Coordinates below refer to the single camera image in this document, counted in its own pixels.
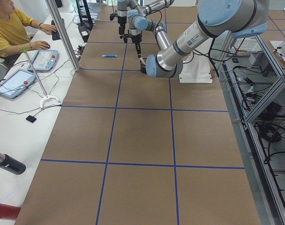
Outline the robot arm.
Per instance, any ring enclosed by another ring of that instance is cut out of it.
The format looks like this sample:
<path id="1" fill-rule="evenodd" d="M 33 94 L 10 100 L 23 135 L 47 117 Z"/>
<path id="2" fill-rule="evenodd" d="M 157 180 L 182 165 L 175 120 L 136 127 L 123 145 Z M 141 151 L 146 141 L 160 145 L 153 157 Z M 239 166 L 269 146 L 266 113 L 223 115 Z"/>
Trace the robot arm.
<path id="1" fill-rule="evenodd" d="M 148 5 L 139 5 L 136 0 L 119 0 L 117 10 L 110 14 L 109 19 L 112 21 L 117 18 L 120 39 L 127 43 L 130 38 L 135 44 L 138 55 L 141 55 L 140 43 L 143 31 L 152 32 L 159 49 L 165 50 L 171 45 L 166 24 L 162 19 L 154 20 L 148 16 L 161 13 L 162 9 L 170 7 L 173 3 L 172 0 L 156 0 Z"/>
<path id="2" fill-rule="evenodd" d="M 155 35 L 160 51 L 146 59 L 146 73 L 150 77 L 178 76 L 185 56 L 207 39 L 216 38 L 225 31 L 230 31 L 232 38 L 246 38 L 267 29 L 268 0 L 202 0 L 198 5 L 197 20 L 171 43 L 163 25 L 147 16 L 172 4 L 171 0 L 156 0 L 144 6 L 136 0 L 117 2 L 117 16 L 129 23 L 130 34 L 149 30 Z"/>

